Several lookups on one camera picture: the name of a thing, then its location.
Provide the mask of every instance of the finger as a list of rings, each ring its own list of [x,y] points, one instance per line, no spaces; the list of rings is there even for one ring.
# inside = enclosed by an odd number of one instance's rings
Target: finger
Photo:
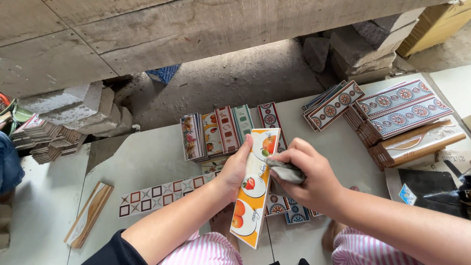
[[[283,189],[291,195],[292,198],[295,198],[297,194],[299,194],[303,189],[301,186],[290,183],[288,181],[282,180],[278,174],[276,174],[273,170],[270,170],[270,175],[283,187]]]
[[[252,148],[253,145],[253,138],[250,134],[245,135],[245,142],[244,144],[239,148],[237,153],[234,155],[237,159],[247,159],[247,156],[249,156],[250,149]]]
[[[312,145],[301,138],[294,138],[293,141],[288,146],[288,149],[297,149],[301,152],[304,152],[310,157],[316,157],[320,154],[312,147]]]
[[[306,153],[294,148],[269,157],[283,163],[291,162],[293,165],[299,167],[303,172],[307,172],[308,169],[312,167],[312,164],[316,162],[313,157],[310,157]]]

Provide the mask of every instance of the gray rag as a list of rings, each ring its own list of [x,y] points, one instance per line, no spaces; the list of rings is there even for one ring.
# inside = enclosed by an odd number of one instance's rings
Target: gray rag
[[[273,170],[280,179],[291,182],[293,184],[301,184],[306,180],[306,175],[304,172],[302,172],[297,166],[288,163],[285,164],[283,162],[280,162],[278,160],[274,160],[271,158],[266,158],[265,163],[270,167],[271,170]],[[273,194],[283,196],[283,197],[288,197],[290,198],[291,196],[281,187],[281,185],[278,183],[278,181],[274,181],[275,185],[272,185],[271,187],[271,192]]]

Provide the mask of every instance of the person's left hand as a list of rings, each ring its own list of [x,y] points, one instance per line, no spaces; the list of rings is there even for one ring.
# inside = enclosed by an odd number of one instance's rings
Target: person's left hand
[[[236,201],[242,180],[245,177],[245,162],[252,149],[253,138],[250,134],[245,135],[245,142],[237,153],[229,157],[217,179],[222,180],[227,187],[228,194],[232,201]]]

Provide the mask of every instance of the dirt floor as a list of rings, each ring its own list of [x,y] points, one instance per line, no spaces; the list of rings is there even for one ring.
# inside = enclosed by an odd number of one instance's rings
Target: dirt floor
[[[471,64],[469,47],[471,21],[442,45],[407,61],[398,56],[390,78]],[[176,124],[193,112],[206,114],[227,105],[252,108],[319,94],[335,82],[330,72],[327,67],[322,76],[314,73],[303,58],[301,41],[290,39],[184,63],[168,85],[136,74],[116,93],[115,101],[128,107],[133,123],[151,130]]]

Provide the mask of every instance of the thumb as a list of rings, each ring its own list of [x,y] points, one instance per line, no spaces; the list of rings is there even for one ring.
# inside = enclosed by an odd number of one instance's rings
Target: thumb
[[[278,174],[270,169],[270,175],[276,179],[276,181],[283,187],[283,189],[291,195],[291,198],[295,198],[296,194],[299,194],[299,192],[302,190],[301,186],[297,184],[293,184],[291,182],[288,182],[286,180],[282,180]]]
[[[247,159],[250,153],[250,149],[252,149],[253,145],[253,138],[250,134],[245,135],[245,142],[244,144],[239,148],[235,156],[238,159]]]

